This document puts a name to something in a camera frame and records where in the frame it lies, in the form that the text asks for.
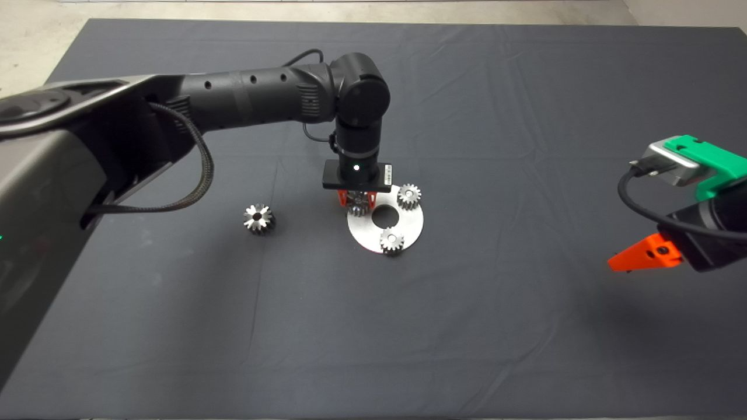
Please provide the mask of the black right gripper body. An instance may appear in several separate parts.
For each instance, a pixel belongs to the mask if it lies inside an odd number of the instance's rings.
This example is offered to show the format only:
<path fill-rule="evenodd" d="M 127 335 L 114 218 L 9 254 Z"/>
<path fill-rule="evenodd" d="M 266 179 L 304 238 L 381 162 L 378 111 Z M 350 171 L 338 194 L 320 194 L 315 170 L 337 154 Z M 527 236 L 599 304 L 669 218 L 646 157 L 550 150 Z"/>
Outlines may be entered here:
<path fill-rule="evenodd" d="M 746 185 L 745 182 L 722 190 L 717 197 L 669 213 L 676 221 L 705 229 L 723 230 L 745 234 Z M 712 271 L 744 260 L 745 243 L 699 236 L 659 224 L 662 236 L 678 248 L 684 260 L 699 273 Z"/>

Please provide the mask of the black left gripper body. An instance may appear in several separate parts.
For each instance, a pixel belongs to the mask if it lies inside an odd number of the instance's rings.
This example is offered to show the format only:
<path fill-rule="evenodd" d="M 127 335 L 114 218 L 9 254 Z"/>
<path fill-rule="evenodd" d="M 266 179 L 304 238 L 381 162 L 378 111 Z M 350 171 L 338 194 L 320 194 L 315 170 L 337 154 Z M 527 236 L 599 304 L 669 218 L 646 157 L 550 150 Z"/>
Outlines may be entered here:
<path fill-rule="evenodd" d="M 389 193 L 393 187 L 393 166 L 341 160 L 326 160 L 323 168 L 323 188 L 328 190 Z"/>

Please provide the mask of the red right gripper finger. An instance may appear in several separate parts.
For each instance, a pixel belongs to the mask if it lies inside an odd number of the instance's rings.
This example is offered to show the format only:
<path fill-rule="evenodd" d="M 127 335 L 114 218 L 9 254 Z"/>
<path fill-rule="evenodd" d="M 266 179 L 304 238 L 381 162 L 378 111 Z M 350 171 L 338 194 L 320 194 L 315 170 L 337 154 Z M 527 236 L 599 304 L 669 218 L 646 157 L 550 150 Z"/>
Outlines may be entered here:
<path fill-rule="evenodd" d="M 612 271 L 673 268 L 683 263 L 683 255 L 661 232 L 651 234 L 608 259 Z"/>

